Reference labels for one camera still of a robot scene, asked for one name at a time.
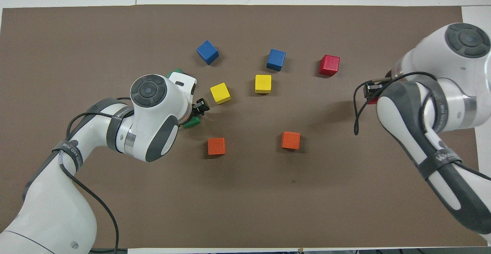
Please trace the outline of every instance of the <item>yellow block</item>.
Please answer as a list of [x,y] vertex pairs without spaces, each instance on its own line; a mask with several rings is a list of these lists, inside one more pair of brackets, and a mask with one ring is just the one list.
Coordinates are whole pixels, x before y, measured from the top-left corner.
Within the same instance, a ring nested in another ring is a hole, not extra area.
[[270,74],[257,74],[256,75],[256,87],[254,92],[258,94],[271,93],[271,75]]
[[210,90],[212,91],[213,98],[217,105],[230,100],[230,93],[228,93],[225,83],[220,83],[217,86],[213,86],[210,88]]

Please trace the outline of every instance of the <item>blue block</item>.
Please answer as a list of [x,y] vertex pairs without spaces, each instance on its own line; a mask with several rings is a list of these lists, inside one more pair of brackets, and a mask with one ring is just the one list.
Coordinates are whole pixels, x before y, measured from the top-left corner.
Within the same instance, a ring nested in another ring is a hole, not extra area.
[[281,67],[283,67],[283,62],[285,61],[285,56],[286,53],[284,51],[278,51],[277,49],[272,48],[266,67],[275,71],[281,71]]
[[210,41],[206,40],[205,43],[201,44],[196,51],[199,56],[206,61],[206,64],[210,65],[216,58],[218,58],[218,50],[210,43]]

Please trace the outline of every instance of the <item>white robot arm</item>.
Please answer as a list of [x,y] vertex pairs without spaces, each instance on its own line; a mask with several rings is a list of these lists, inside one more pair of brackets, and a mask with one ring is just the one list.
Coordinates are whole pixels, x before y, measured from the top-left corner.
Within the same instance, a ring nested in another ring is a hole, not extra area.
[[67,131],[26,185],[23,206],[0,233],[3,254],[87,254],[96,236],[96,219],[65,174],[74,175],[98,146],[151,162],[172,147],[180,124],[209,110],[205,100],[192,105],[196,79],[172,73],[169,79],[148,74],[130,89],[133,107],[104,99]]
[[379,86],[377,115],[451,214],[491,243],[491,178],[466,167],[437,135],[491,115],[489,45],[485,32],[466,23],[433,32]]

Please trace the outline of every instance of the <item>brown table surface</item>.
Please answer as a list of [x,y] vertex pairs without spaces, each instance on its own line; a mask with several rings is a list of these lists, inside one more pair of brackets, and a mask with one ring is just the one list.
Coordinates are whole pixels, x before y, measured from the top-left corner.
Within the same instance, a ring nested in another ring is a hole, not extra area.
[[[127,96],[144,74],[182,68],[211,105],[202,123],[181,129],[158,161],[100,148],[77,174],[114,212],[121,247],[486,245],[445,210],[375,106],[353,135],[354,88],[459,21],[460,7],[4,9],[0,229],[73,116]],[[211,66],[196,53],[205,40],[220,53]],[[281,72],[265,68],[271,48],[287,53]],[[341,58],[331,78],[317,74],[325,54]],[[272,93],[254,93],[256,74],[272,75]],[[218,106],[209,88],[221,82],[232,100]],[[302,134],[299,150],[280,148],[286,130]],[[227,154],[209,157],[210,137],[225,137]],[[473,129],[442,137],[477,168]],[[95,246],[110,247],[112,223],[84,195],[98,221]]]

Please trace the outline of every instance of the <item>green block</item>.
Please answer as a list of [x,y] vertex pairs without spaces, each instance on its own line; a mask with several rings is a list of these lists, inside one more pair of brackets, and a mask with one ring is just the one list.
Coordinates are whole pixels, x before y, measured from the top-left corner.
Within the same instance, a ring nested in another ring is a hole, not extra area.
[[193,119],[191,119],[191,121],[183,124],[183,127],[184,128],[190,128],[190,127],[193,127],[193,126],[198,125],[200,123],[201,123],[201,120],[197,116],[195,116],[195,117],[193,117]]
[[171,75],[173,72],[184,74],[184,73],[183,73],[183,71],[181,70],[181,68],[177,68],[176,70],[174,70],[174,71],[170,72],[170,73],[167,75],[167,78],[170,78],[170,75]]

